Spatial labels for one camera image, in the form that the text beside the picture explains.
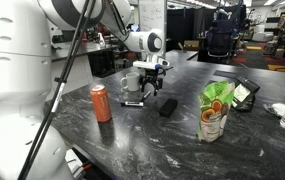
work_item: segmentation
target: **orange soda can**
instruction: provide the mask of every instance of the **orange soda can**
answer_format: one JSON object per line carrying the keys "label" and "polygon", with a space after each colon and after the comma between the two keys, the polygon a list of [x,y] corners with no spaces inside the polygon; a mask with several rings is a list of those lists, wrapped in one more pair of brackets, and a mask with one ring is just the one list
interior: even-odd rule
{"label": "orange soda can", "polygon": [[95,85],[90,91],[93,109],[98,122],[106,122],[112,118],[108,92],[104,85]]}

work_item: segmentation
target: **box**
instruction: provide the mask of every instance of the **box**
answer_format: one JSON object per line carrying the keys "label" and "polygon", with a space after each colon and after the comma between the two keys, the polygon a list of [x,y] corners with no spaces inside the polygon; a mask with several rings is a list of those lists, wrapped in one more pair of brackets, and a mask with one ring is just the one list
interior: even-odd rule
{"label": "box", "polygon": [[185,40],[183,50],[185,51],[199,51],[199,41],[197,40]]}

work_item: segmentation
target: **snack bag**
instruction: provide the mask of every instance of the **snack bag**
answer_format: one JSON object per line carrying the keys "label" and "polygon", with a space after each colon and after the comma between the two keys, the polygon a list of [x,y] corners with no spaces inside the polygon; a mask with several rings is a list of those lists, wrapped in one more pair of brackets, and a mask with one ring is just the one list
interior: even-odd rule
{"label": "snack bag", "polygon": [[228,81],[209,84],[199,94],[201,121],[197,131],[200,140],[212,142],[222,136],[234,96],[234,83]]}

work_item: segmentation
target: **dark gray countertop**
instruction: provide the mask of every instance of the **dark gray countertop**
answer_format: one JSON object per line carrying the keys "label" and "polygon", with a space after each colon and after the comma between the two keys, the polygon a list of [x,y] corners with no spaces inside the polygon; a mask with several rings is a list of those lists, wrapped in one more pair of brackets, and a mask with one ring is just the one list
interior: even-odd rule
{"label": "dark gray countertop", "polygon": [[[60,44],[55,44],[55,46],[60,47],[60,49],[52,50],[51,54],[52,62],[65,59],[69,53],[69,48],[71,46],[71,43],[60,43]],[[83,42],[79,47],[77,56],[82,56],[93,52],[112,50],[116,48],[118,48],[117,45],[106,44],[104,47],[101,47],[98,43]]]}
{"label": "dark gray countertop", "polygon": [[[141,96],[121,91],[125,73],[141,71],[133,67],[95,82],[108,89],[112,121],[97,123],[89,85],[63,96],[53,126],[114,178],[285,179],[285,130],[263,108],[285,103],[285,73],[186,61],[187,56],[167,53],[174,68],[164,77],[158,96],[151,95],[143,108],[120,106]],[[227,79],[214,76],[216,70],[242,74],[261,89],[251,113],[232,109],[223,136],[200,143],[197,95],[209,81]],[[168,98],[177,99],[178,107],[170,118],[159,117]]]}

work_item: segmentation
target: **black eraser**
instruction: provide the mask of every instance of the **black eraser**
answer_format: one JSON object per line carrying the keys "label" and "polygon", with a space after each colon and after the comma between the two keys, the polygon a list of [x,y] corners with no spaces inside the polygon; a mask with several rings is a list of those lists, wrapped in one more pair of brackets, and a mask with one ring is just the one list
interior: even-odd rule
{"label": "black eraser", "polygon": [[178,105],[177,100],[171,98],[168,99],[159,111],[160,116],[169,118],[177,105]]}

